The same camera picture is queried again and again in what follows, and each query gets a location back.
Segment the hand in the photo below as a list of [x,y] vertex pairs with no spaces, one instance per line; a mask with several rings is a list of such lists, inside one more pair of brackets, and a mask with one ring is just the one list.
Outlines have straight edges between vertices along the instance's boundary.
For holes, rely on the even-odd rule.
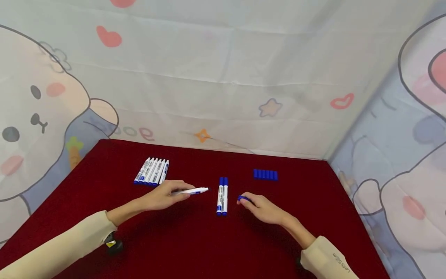
[[183,180],[165,180],[150,193],[138,198],[138,202],[144,211],[165,209],[190,197],[190,194],[171,196],[170,194],[173,191],[194,188],[194,186],[185,183]]
[[241,199],[237,201],[237,204],[242,204],[262,222],[282,225],[285,219],[290,216],[289,213],[270,202],[264,196],[254,195],[250,192],[245,192],[242,196],[249,198],[252,203],[249,200]]

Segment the blue cap pile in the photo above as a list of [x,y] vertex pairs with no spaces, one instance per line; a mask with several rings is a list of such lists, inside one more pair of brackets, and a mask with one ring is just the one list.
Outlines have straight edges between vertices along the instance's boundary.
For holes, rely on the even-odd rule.
[[267,171],[267,170],[254,169],[254,179],[278,181],[279,177],[278,177],[277,171]]

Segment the finger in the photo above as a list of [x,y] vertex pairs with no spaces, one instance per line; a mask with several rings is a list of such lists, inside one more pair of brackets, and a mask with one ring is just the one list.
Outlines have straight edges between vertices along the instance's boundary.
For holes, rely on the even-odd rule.
[[186,200],[189,197],[190,197],[189,193],[184,193],[184,194],[179,194],[179,195],[173,196],[173,197],[171,197],[171,199],[173,200],[173,203],[175,204],[179,201]]
[[245,199],[241,199],[240,203],[249,211],[251,211],[253,214],[255,214],[257,212],[257,210],[259,210],[255,205],[253,205],[252,203],[250,203],[248,200]]
[[253,204],[255,204],[257,206],[257,203],[259,202],[260,196],[252,194],[250,192],[245,192],[242,194],[242,196],[247,197],[248,199],[250,199]]
[[170,190],[174,191],[174,190],[178,190],[178,189],[182,189],[182,190],[187,190],[187,189],[195,189],[194,185],[190,185],[188,183],[185,183],[182,180],[172,180],[173,183],[171,183],[170,186]]

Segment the whiteboard marker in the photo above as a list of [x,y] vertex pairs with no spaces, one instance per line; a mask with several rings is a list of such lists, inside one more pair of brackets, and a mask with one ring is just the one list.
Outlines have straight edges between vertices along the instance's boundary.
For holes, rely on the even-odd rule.
[[162,160],[161,159],[158,161],[158,165],[155,167],[155,170],[153,171],[152,177],[149,180],[149,185],[150,186],[158,186],[156,182],[157,179],[160,179],[161,177],[161,172],[163,171],[164,168],[164,164],[166,164],[166,160]]
[[150,162],[150,157],[147,158],[147,160],[144,162],[144,165],[142,165],[140,171],[138,172],[138,175],[135,177],[135,179],[133,180],[134,184],[138,184],[139,182],[139,178],[141,177],[141,175],[144,173],[145,168],[147,167],[147,165]]
[[219,194],[217,196],[217,216],[222,215],[223,207],[223,177],[220,177]]
[[145,177],[149,174],[150,167],[153,165],[153,162],[154,162],[154,161],[155,161],[155,158],[150,159],[148,165],[145,167],[144,172],[142,173],[142,175],[140,176],[140,178],[139,178],[139,180],[138,180],[138,182],[139,182],[140,184],[143,184],[143,183],[144,183],[144,179],[145,179]]
[[184,191],[173,192],[170,195],[171,196],[176,196],[176,195],[185,194],[185,193],[188,193],[190,195],[196,195],[196,194],[204,193],[204,192],[206,192],[208,190],[209,190],[209,188],[200,187],[200,188],[194,188],[194,189],[189,189],[189,190],[184,190]]
[[145,173],[145,177],[144,177],[144,184],[148,185],[149,184],[149,180],[152,177],[152,173],[155,170],[155,167],[158,164],[158,159],[155,159],[155,161],[153,161],[152,165],[148,168],[147,172]]
[[223,216],[227,215],[227,177],[224,178],[223,184]]
[[161,183],[163,183],[164,180],[166,179],[167,169],[168,169],[168,168],[169,168],[169,160],[167,160],[167,161],[166,161],[166,164],[164,165],[164,169],[163,169],[163,172],[162,172],[162,174],[161,174],[160,182],[158,182],[158,185],[161,184]]

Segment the right hand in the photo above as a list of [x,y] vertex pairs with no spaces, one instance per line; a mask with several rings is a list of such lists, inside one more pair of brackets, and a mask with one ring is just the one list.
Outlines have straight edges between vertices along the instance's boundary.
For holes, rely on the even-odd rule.
[[242,196],[247,197],[252,201],[241,199],[237,204],[242,204],[246,209],[260,221],[268,224],[282,225],[284,220],[290,216],[289,213],[270,202],[264,196],[254,195],[250,192],[245,192]]

